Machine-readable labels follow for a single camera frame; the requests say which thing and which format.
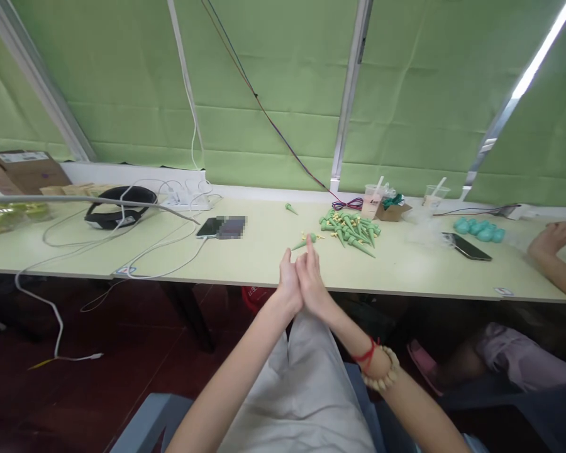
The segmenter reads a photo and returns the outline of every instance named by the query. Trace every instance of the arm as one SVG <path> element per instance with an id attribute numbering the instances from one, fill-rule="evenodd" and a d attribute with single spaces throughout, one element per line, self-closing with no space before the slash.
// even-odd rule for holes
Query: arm
<path id="1" fill-rule="evenodd" d="M 566 245 L 566 222 L 550 223 L 528 247 L 545 277 L 566 293 L 566 263 L 557 253 Z"/>
<path id="2" fill-rule="evenodd" d="M 304 304 L 329 326 L 351 355 L 364 355 L 371 348 L 371 339 L 333 301 L 321 280 L 319 257 L 309 237 L 306 243 L 308 253 L 296 261 Z M 369 366 L 369 376 L 382 378 L 390 367 L 387 354 L 377 348 Z M 404 370 L 398 370 L 394 385 L 381 392 L 381 395 L 409 435 L 426 453 L 470 451 L 444 411 Z"/>
<path id="3" fill-rule="evenodd" d="M 286 250 L 277 291 L 262 307 L 180 423 L 167 453 L 213 452 L 222 442 L 285 327 L 302 308 L 295 265 Z"/>

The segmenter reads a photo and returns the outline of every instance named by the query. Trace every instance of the red floor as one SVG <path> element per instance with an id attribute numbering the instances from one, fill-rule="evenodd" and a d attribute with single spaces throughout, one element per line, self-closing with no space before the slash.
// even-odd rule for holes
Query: red floor
<path id="1" fill-rule="evenodd" d="M 61 354 L 104 357 L 27 371 L 51 358 L 56 323 L 47 306 L 22 299 L 30 325 L 48 338 L 33 345 L 12 330 L 0 334 L 0 452 L 109 451 L 149 393 L 195 398 L 252 320 L 225 287 L 196 286 L 216 342 L 216 352 L 205 354 L 155 282 L 123 283 L 84 314 L 79 308 L 101 294 L 87 282 L 52 279 L 41 289 L 64 317 Z M 68 299 L 75 303 L 64 304 Z"/>

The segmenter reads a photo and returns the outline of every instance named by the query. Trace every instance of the light green table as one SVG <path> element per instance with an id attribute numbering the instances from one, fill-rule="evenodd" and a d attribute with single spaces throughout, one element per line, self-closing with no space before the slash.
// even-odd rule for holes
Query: light green table
<path id="1" fill-rule="evenodd" d="M 197 219 L 217 215 L 244 215 L 248 218 L 243 239 L 209 239 L 199 255 L 182 269 L 160 280 L 194 283 L 218 283 L 248 286 L 276 286 L 278 263 L 286 247 L 301 240 L 301 232 L 319 232 L 318 219 L 327 204 L 293 203 L 299 216 L 284 209 L 285 203 L 224 199 Z M 489 218 L 509 232 L 534 237 L 545 221 L 511 221 Z M 456 216 L 443 217 L 452 232 Z M 172 216 L 164 218 L 177 223 Z M 453 249 L 427 248 L 405 240 L 413 226 L 406 222 L 380 222 L 382 235 L 376 239 L 376 259 L 352 247 L 343 249 L 329 232 L 319 240 L 316 249 L 321 257 L 321 274 L 332 291 L 359 293 L 407 294 L 460 299 L 516 299 L 522 301 L 566 303 L 566 295 L 543 277 L 524 253 L 514 247 L 482 243 L 472 236 L 467 240 L 489 254 L 492 262 L 466 259 Z M 193 236 L 156 250 L 136 264 L 136 276 L 161 274 L 179 266 L 195 253 L 199 240 Z M 305 249 L 293 253 L 295 259 Z M 561 253 L 566 259 L 566 248 Z M 495 288 L 505 288 L 514 294 L 504 297 Z"/>
<path id="2" fill-rule="evenodd" d="M 97 230 L 84 221 L 88 204 L 67 203 L 54 205 L 56 219 L 41 223 L 28 223 L 12 232 L 0 234 L 0 273 L 15 274 L 28 266 L 53 258 L 78 247 L 50 247 L 42 242 L 44 231 L 66 216 L 84 210 L 48 234 L 50 243 L 65 244 L 86 242 L 106 237 L 109 231 Z M 165 217 L 171 216 L 169 222 Z M 123 228 L 121 237 L 94 247 L 80 255 L 73 255 L 32 268 L 30 275 L 111 279 L 112 274 L 142 250 L 153 245 L 185 220 L 163 211 L 150 210 L 133 229 Z"/>

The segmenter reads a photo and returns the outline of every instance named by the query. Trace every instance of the small cardboard box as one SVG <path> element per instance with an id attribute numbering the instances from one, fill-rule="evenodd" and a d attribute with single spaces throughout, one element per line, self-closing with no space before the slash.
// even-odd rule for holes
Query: small cardboard box
<path id="1" fill-rule="evenodd" d="M 377 212 L 375 213 L 375 217 L 383 221 L 399 221 L 401 219 L 401 214 L 410 209 L 411 207 L 405 203 L 402 206 L 393 204 L 384 211 L 384 205 L 380 203 L 377 208 Z"/>
<path id="2" fill-rule="evenodd" d="M 0 193 L 41 195 L 47 186 L 68 186 L 71 181 L 51 156 L 36 151 L 0 152 Z"/>

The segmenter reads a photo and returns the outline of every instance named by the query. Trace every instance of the green window blind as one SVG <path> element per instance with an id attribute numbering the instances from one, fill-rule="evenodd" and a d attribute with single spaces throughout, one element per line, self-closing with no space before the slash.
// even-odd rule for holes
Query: green window blind
<path id="1" fill-rule="evenodd" d="M 57 127 L 0 39 L 0 151 L 28 149 L 71 159 Z"/>
<path id="2" fill-rule="evenodd" d="M 212 3 L 264 108 L 328 185 L 357 2 Z M 176 5 L 210 181 L 318 190 L 258 110 L 201 2 Z"/>
<path id="3" fill-rule="evenodd" d="M 265 109 L 328 181 L 356 2 L 213 4 Z M 165 0 L 14 5 L 101 161 L 192 167 L 192 116 Z M 258 110 L 201 2 L 176 7 L 210 180 L 317 189 Z"/>
<path id="4" fill-rule="evenodd" d="M 447 176 L 461 194 L 478 145 L 544 39 L 558 0 L 374 2 L 340 189 L 385 175 L 423 195 Z"/>
<path id="5" fill-rule="evenodd" d="M 165 0 L 13 4 L 101 162 L 193 168 Z"/>
<path id="6" fill-rule="evenodd" d="M 566 206 L 566 24 L 467 199 Z"/>

